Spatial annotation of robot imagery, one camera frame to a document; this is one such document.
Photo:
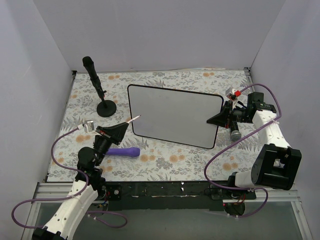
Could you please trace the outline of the red whiteboard marker pen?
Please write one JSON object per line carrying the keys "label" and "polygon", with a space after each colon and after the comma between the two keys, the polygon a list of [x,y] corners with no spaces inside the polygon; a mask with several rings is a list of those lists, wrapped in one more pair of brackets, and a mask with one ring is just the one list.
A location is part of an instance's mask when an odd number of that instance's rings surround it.
{"label": "red whiteboard marker pen", "polygon": [[136,117],[133,117],[133,118],[127,120],[126,122],[127,122],[128,124],[130,124],[131,122],[137,120],[139,117],[141,117],[141,115],[138,115],[138,116],[136,116]]}

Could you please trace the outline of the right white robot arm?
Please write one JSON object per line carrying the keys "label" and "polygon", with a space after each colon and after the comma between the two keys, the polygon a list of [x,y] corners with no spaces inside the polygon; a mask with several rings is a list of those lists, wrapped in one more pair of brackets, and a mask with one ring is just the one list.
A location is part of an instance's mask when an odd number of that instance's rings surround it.
{"label": "right white robot arm", "polygon": [[274,105],[264,102],[262,92],[247,96],[247,105],[238,107],[236,99],[241,93],[229,94],[220,113],[209,118],[208,124],[238,131],[238,123],[253,124],[259,131],[262,149],[248,171],[234,172],[226,184],[227,195],[237,199],[245,189],[268,187],[290,190],[294,184],[302,154],[293,149],[285,140],[276,121],[277,110]]}

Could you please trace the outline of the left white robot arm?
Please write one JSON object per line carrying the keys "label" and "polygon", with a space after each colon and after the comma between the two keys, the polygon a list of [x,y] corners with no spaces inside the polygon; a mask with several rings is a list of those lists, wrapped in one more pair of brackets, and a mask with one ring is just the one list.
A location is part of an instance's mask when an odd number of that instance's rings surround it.
{"label": "left white robot arm", "polygon": [[77,175],[70,192],[52,216],[42,227],[37,227],[33,240],[71,240],[85,213],[95,200],[103,199],[108,191],[103,185],[106,180],[98,168],[111,145],[119,145],[129,126],[122,122],[110,127],[98,126],[93,147],[78,151]]}

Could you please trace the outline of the white whiteboard black frame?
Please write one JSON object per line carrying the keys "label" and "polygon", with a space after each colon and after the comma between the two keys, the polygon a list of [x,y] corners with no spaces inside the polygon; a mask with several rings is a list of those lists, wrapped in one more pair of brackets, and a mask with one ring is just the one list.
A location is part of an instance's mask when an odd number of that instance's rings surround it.
{"label": "white whiteboard black frame", "polygon": [[204,149],[213,149],[218,126],[207,120],[220,113],[218,94],[130,84],[127,87],[133,133]]}

